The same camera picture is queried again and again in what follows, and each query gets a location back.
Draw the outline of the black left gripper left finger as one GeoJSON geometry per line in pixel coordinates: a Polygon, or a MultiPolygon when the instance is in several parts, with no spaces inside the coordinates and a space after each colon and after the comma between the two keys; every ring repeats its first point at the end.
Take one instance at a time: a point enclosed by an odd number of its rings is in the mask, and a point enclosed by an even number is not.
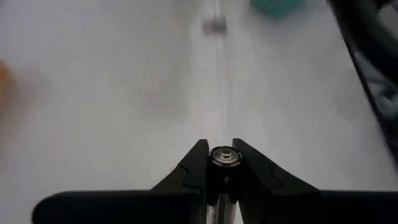
{"type": "Polygon", "coordinates": [[[199,140],[150,190],[66,191],[41,200],[33,223],[205,223],[208,142],[199,140]]]}

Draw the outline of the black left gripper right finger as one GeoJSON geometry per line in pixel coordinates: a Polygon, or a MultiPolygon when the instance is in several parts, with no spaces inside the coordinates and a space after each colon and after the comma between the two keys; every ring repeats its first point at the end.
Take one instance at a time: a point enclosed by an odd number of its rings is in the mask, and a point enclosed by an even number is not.
{"type": "Polygon", "coordinates": [[[397,224],[397,192],[321,190],[287,172],[241,139],[239,206],[244,223],[397,224]]]}

